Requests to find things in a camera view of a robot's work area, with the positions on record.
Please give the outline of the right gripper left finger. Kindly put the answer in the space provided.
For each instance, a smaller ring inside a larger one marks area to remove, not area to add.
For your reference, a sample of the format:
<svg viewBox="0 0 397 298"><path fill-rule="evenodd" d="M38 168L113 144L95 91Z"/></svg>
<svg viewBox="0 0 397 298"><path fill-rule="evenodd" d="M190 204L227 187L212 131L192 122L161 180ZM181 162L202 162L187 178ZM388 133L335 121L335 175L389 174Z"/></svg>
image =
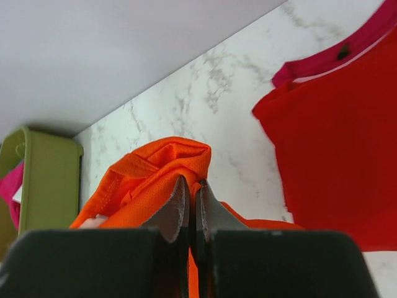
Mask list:
<svg viewBox="0 0 397 298"><path fill-rule="evenodd" d="M1 266L2 297L187 297L189 188L138 228L36 230Z"/></svg>

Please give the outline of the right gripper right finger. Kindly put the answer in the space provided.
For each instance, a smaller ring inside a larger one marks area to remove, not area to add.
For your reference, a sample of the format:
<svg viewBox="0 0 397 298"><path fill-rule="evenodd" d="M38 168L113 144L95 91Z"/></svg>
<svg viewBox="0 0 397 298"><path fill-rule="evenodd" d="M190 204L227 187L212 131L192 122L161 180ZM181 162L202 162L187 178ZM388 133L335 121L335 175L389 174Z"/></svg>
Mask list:
<svg viewBox="0 0 397 298"><path fill-rule="evenodd" d="M200 297L377 297L357 245L327 230L249 228L206 180L196 195Z"/></svg>

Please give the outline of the orange t shirt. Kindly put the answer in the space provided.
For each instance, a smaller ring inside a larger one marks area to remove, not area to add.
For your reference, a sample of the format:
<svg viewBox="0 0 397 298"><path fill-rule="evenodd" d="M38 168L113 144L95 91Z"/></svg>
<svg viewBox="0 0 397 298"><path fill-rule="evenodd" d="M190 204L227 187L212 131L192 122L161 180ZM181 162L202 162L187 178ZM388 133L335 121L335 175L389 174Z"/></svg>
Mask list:
<svg viewBox="0 0 397 298"><path fill-rule="evenodd" d="M193 227L205 237L219 229L300 229L294 223L245 219L227 203L217 201L205 181L211 157L209 145L182 137L163 138L137 148L108 168L71 228L83 228L101 216L105 220L99 228L139 227L166 204L177 180L184 177Z"/></svg>

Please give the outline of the olive green plastic bin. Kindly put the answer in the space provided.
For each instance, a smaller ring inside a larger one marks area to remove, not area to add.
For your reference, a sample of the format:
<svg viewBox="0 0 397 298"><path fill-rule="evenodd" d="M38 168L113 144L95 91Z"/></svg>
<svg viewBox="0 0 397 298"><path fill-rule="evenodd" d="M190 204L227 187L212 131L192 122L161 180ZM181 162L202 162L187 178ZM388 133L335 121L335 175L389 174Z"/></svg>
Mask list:
<svg viewBox="0 0 397 298"><path fill-rule="evenodd" d="M38 229L68 228L78 215L83 147L70 138L21 127L1 146L1 179L24 168L19 225L1 201L1 256L19 235Z"/></svg>

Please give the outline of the white garment in bin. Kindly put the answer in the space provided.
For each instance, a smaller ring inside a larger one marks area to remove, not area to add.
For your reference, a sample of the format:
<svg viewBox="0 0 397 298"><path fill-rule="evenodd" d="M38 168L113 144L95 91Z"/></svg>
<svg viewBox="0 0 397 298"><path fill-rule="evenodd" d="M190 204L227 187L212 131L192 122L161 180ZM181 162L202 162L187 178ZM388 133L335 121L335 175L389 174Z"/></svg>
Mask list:
<svg viewBox="0 0 397 298"><path fill-rule="evenodd" d="M21 204L22 202L22 186L18 188L18 190L15 192L15 194L12 197L12 200L15 203Z"/></svg>

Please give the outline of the magenta pink t shirt in bin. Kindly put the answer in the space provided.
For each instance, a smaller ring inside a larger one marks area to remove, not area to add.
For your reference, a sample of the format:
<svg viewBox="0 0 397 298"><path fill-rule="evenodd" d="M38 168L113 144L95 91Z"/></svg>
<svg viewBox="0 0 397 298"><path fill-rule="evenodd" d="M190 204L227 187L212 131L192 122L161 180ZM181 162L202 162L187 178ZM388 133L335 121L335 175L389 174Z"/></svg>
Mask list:
<svg viewBox="0 0 397 298"><path fill-rule="evenodd" d="M15 192L22 186L24 175L24 160L22 160L14 169L10 170L4 178L1 178L1 198L8 206L12 222L19 229L20 206L12 200Z"/></svg>

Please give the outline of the red folded t shirt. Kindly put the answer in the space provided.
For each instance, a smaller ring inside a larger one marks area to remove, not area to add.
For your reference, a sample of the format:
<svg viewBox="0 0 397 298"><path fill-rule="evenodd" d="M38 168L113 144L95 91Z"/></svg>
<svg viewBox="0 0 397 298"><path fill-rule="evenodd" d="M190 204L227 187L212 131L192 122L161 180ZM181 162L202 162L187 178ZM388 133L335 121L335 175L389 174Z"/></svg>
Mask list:
<svg viewBox="0 0 397 298"><path fill-rule="evenodd" d="M339 70L274 89L252 113L297 225L396 249L396 32Z"/></svg>

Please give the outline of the light pink folded t shirt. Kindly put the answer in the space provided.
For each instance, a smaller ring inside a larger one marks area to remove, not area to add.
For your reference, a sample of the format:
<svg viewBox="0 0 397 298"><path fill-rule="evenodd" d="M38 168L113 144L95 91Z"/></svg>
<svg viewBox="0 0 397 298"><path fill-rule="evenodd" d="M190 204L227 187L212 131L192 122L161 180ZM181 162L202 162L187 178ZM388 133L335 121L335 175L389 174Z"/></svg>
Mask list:
<svg viewBox="0 0 397 298"><path fill-rule="evenodd" d="M365 55L394 31L396 27L381 35L364 36L356 32L342 42L313 56L286 63L284 67L288 70L288 74L285 75L285 79L304 82L339 70Z"/></svg>

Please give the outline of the crimson folded t shirt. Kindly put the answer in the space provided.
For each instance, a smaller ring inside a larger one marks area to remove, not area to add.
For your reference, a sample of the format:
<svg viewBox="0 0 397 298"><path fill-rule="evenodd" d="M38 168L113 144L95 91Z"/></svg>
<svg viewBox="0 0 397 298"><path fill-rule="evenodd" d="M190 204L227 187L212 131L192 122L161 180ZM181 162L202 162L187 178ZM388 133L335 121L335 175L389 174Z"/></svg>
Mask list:
<svg viewBox="0 0 397 298"><path fill-rule="evenodd" d="M396 27L396 1L383 1L356 32L315 55L288 61L271 82L279 87L288 81L305 81L330 73L368 52Z"/></svg>

